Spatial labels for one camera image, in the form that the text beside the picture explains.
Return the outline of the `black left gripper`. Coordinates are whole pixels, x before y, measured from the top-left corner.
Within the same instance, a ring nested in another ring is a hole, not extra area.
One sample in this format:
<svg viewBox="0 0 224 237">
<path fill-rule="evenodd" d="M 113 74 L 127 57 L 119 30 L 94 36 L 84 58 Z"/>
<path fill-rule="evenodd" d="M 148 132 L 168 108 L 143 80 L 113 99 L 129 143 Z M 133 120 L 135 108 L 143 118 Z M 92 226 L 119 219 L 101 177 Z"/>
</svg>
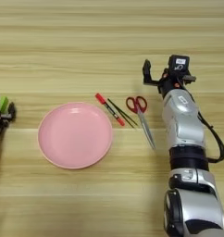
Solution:
<svg viewBox="0 0 224 237">
<path fill-rule="evenodd" d="M 15 104 L 11 102 L 7 109 L 8 114 L 2 114 L 0 112 L 0 134 L 4 128 L 6 128 L 10 121 L 14 121 L 17 115 L 17 109 Z"/>
</svg>

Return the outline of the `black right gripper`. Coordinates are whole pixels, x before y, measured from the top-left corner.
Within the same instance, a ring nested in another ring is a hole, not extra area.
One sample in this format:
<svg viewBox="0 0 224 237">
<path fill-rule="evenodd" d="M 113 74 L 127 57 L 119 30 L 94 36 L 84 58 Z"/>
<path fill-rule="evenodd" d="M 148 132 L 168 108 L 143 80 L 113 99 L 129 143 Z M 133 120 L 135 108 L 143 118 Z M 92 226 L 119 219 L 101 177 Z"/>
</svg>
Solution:
<svg viewBox="0 0 224 237">
<path fill-rule="evenodd" d="M 170 91 L 184 89 L 184 83 L 192 83 L 196 81 L 196 77 L 192 76 L 189 71 L 181 72 L 178 70 L 164 69 L 161 78 L 154 81 L 151 76 L 151 63 L 146 59 L 143 63 L 143 83 L 157 87 L 161 95 L 167 95 Z"/>
</svg>

